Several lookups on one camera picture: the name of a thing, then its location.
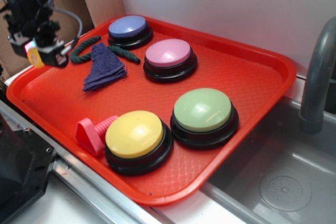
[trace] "green button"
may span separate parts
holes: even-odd
[[[208,132],[224,125],[231,115],[229,97],[216,89],[195,89],[182,95],[174,106],[178,124],[193,132]]]

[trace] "sink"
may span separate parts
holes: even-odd
[[[336,117],[316,135],[298,129],[288,98],[265,116],[202,191],[247,223],[336,222]]]

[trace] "folded cloth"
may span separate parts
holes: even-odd
[[[84,80],[83,91],[104,87],[127,74],[125,65],[102,42],[92,46],[91,60],[91,72]]]

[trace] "pink bolt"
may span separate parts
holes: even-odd
[[[111,116],[96,126],[88,118],[81,120],[75,135],[78,144],[92,155],[100,155],[104,151],[106,131],[117,118],[117,115]]]

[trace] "red tray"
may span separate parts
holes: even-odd
[[[153,40],[132,51],[141,58],[140,65],[121,59],[128,71],[125,79],[83,92],[83,80],[90,72],[91,62],[70,63],[64,69],[31,68],[15,79],[7,96],[60,144],[135,202],[163,206],[201,187],[293,84],[296,70],[288,58],[274,52],[146,19],[154,30]],[[101,35],[108,45],[111,22],[83,35],[81,41]],[[143,72],[145,51],[168,38],[187,41],[198,57],[198,68],[177,83],[151,82]],[[196,151],[175,142],[172,156],[162,167],[146,175],[128,177],[113,172],[104,155],[93,157],[76,142],[76,126],[84,118],[97,124],[115,114],[147,110],[169,125],[176,100],[196,88],[223,91],[239,113],[238,132],[221,148]]]

